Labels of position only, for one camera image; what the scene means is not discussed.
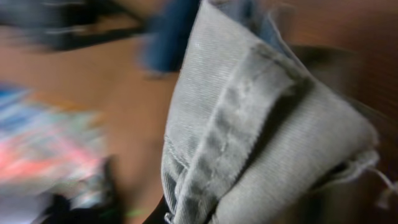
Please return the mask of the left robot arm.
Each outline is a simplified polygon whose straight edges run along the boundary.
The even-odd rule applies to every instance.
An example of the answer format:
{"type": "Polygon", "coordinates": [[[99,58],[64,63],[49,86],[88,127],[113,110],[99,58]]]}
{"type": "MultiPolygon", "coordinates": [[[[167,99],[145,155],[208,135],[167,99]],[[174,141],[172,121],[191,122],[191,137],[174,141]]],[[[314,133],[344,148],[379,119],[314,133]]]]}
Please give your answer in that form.
{"type": "Polygon", "coordinates": [[[1,0],[1,24],[64,51],[141,34],[146,23],[112,0],[1,0]]]}

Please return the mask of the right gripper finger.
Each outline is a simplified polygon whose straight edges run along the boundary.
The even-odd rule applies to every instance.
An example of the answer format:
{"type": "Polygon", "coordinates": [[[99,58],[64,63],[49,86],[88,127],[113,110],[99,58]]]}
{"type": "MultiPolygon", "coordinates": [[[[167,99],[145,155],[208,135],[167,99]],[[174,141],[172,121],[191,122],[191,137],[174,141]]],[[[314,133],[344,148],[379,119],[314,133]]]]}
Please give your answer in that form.
{"type": "Polygon", "coordinates": [[[145,219],[142,224],[168,224],[166,220],[166,215],[169,213],[169,206],[162,197],[154,211],[145,219]]]}

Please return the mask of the khaki shorts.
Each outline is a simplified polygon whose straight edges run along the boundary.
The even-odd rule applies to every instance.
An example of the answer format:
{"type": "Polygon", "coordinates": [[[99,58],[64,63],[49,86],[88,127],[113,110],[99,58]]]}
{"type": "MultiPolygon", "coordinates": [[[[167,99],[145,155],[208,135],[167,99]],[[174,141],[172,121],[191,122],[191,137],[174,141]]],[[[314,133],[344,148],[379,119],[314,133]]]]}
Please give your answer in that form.
{"type": "Polygon", "coordinates": [[[351,52],[289,45],[288,10],[254,1],[175,1],[182,69],[164,136],[166,223],[330,223],[351,207],[337,185],[376,168],[379,135],[351,98],[351,52]]]}

